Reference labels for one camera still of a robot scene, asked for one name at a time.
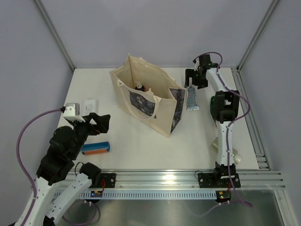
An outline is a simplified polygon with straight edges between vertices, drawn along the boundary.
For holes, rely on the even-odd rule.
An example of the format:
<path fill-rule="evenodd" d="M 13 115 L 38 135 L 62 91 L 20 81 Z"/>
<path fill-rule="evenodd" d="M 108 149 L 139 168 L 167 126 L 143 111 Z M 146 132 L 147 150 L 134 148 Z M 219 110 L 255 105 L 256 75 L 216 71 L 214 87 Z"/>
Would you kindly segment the silver blue tube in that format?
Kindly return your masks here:
<path fill-rule="evenodd" d="M 186 98 L 186 107 L 187 111 L 197 111 L 199 110 L 196 91 L 194 85 L 192 84 L 192 78 L 189 78 L 188 87 L 186 88 L 187 98 Z"/>

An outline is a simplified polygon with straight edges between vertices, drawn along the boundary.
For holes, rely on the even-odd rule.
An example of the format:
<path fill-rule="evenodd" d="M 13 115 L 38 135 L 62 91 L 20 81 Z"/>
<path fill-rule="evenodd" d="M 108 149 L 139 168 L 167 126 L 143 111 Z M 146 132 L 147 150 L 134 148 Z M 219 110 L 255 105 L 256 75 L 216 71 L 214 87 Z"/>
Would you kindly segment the beige pump bottle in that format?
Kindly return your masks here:
<path fill-rule="evenodd" d="M 149 90 L 146 93 L 148 93 L 150 95 L 154 95 L 154 93 L 152 92 L 151 88 L 149 88 Z"/>

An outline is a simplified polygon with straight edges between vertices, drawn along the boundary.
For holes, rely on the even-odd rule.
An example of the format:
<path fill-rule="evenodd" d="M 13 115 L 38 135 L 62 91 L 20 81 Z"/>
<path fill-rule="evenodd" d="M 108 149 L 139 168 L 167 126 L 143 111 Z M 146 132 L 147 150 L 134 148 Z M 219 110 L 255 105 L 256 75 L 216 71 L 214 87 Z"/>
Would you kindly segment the orange blue spray bottle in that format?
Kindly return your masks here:
<path fill-rule="evenodd" d="M 137 85 L 135 86 L 135 90 L 144 92 L 145 87 L 141 83 L 137 83 Z"/>

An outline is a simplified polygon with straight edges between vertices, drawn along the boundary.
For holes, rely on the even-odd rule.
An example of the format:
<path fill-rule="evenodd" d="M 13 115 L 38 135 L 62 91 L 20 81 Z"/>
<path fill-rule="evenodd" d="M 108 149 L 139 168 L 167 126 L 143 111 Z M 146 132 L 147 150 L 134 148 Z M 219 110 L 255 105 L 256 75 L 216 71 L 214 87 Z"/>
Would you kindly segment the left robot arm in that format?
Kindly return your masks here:
<path fill-rule="evenodd" d="M 66 117 L 70 125 L 54 131 L 47 153 L 40 161 L 36 179 L 28 177 L 33 192 L 15 226 L 55 226 L 80 193 L 100 185 L 101 169 L 88 162 L 82 165 L 73 182 L 61 195 L 54 198 L 87 138 L 107 133 L 110 119 L 109 114 L 99 116 L 96 113 L 75 119 Z"/>

